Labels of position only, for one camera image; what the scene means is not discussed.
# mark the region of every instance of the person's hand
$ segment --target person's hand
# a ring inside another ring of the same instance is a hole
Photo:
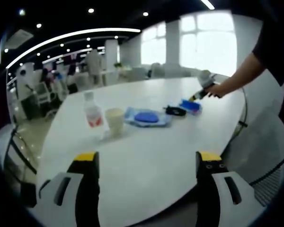
[[[214,96],[222,98],[224,95],[226,95],[226,92],[224,91],[223,87],[221,85],[215,84],[212,87],[209,87],[206,89],[208,92],[208,97]]]

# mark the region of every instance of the paper cup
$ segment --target paper cup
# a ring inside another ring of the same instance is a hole
[[[105,118],[113,135],[121,133],[123,128],[124,111],[120,108],[112,108],[105,111]]]

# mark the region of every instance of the plastic water bottle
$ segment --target plastic water bottle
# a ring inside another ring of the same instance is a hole
[[[96,105],[94,100],[94,93],[92,91],[84,92],[84,112],[87,122],[92,128],[96,137],[103,137],[103,114],[101,108]]]

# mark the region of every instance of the black ceiling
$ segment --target black ceiling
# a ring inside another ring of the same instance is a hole
[[[257,0],[234,0],[230,4],[227,0],[211,0],[216,9],[232,9],[234,13],[247,16],[260,17],[261,13],[257,7]],[[19,9],[24,9],[26,15],[18,15]],[[101,27],[126,27],[145,29],[160,21],[172,21],[180,15],[207,10],[207,7],[200,0],[118,0],[92,1],[89,6],[81,6],[80,3],[62,5],[61,2],[45,2],[34,7],[10,7],[5,9],[4,18],[7,39],[19,29],[28,31],[34,35],[33,38],[22,44],[15,50],[9,50],[2,54],[2,65],[8,65],[13,59],[29,48],[45,40],[63,35],[66,33]],[[92,48],[103,46],[105,38],[87,41],[87,37],[113,36],[118,35],[119,43],[131,38],[136,33],[129,32],[101,32],[72,36],[63,40],[50,43],[30,53],[20,62],[44,61],[47,55],[51,57],[66,53],[66,49],[72,51],[86,48],[90,44]]]

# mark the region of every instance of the black sleeve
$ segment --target black sleeve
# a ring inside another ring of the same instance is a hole
[[[264,22],[257,44],[252,51],[279,85],[284,83],[284,41],[274,23]]]

